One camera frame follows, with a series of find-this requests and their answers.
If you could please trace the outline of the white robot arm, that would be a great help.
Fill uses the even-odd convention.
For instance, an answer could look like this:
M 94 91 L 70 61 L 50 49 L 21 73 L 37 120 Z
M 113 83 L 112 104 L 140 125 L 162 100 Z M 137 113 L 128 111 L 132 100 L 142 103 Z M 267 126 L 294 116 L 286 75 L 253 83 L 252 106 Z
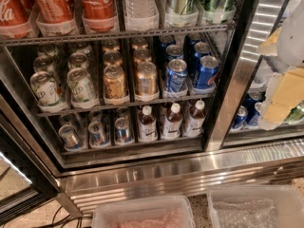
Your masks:
M 277 56 L 289 69 L 275 73 L 262 103 L 258 127 L 273 130 L 304 100 L 304 0 L 282 26 L 258 46 L 264 56 Z

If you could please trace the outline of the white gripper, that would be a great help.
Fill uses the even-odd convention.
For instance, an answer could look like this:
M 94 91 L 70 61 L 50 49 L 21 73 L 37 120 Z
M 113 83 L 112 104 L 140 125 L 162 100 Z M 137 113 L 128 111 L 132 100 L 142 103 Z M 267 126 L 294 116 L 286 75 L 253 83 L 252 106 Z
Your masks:
M 290 111 L 304 100 L 304 67 L 286 71 L 288 67 L 274 57 L 277 56 L 280 32 L 281 28 L 277 28 L 257 48 L 259 54 L 269 56 L 264 61 L 273 71 L 258 119 L 258 127 L 264 130 L 273 130 L 280 126 Z

